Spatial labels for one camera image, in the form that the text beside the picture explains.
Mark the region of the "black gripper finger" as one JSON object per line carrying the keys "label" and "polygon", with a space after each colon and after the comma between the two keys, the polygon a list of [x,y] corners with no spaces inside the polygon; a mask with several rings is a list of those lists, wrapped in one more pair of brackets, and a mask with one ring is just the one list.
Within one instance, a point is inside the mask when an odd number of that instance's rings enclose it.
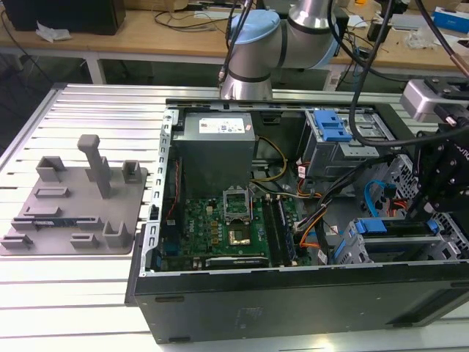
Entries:
{"label": "black gripper finger", "polygon": [[435,211],[433,206],[435,195],[436,188],[433,185],[421,185],[407,211],[406,219],[408,221],[427,221],[430,219]]}

